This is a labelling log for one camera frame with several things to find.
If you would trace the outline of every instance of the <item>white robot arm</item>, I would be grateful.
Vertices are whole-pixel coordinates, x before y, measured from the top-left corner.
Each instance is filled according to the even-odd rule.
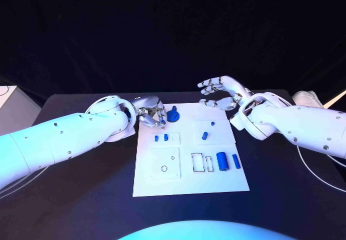
[[[153,119],[156,113],[160,121]],[[157,96],[131,101],[118,96],[104,97],[85,113],[73,113],[0,136],[0,189],[104,142],[131,136],[137,116],[147,127],[164,126],[167,115]]]
[[[219,90],[229,92],[231,97],[199,102],[220,110],[232,110],[239,105],[229,122],[254,138],[264,140],[272,133],[281,133],[294,145],[346,158],[346,113],[293,106],[271,92],[254,94],[229,76],[215,77],[197,86],[206,87],[200,91],[205,95]]]

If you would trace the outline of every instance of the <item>blue tall cylinder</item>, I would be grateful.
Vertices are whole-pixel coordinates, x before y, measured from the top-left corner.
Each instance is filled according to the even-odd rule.
[[[229,169],[226,154],[223,152],[218,152],[216,153],[216,158],[218,158],[218,168],[219,168],[219,170],[226,171]]]

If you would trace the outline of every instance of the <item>robotic hand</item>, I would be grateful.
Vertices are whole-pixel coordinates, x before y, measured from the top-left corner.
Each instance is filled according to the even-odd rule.
[[[160,121],[153,119],[156,113]],[[73,113],[0,136],[0,189],[104,142],[131,136],[137,116],[147,127],[164,126],[167,116],[157,96],[137,97],[131,101],[118,96],[104,97],[85,113]]]
[[[229,119],[238,130],[245,129],[259,140],[281,133],[297,146],[346,158],[346,114],[342,111],[291,105],[271,92],[254,94],[229,76],[215,77],[197,84],[200,93],[226,91],[231,97],[218,101],[200,99],[208,107],[238,112]]]

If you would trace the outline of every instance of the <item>black table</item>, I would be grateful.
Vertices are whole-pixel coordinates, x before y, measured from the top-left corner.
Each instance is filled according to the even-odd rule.
[[[284,90],[271,92],[293,102]],[[130,100],[148,94],[118,95]],[[107,95],[53,95],[35,124],[84,113]],[[195,103],[203,98],[199,92],[154,95],[163,103]],[[226,96],[218,92],[210,98]],[[22,190],[0,200],[0,238],[114,240],[163,223],[219,220],[262,227],[298,239],[344,239],[346,193],[313,176],[295,146],[280,134],[259,141],[245,130],[232,131],[249,191],[133,197],[135,134],[50,166]],[[330,159],[307,149],[301,154],[317,175],[346,189]]]

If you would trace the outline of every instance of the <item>black curtain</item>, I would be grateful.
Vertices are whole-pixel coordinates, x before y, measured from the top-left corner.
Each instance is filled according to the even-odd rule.
[[[344,90],[344,8],[331,1],[7,0],[0,79],[52,94],[196,91],[231,75],[249,89]]]

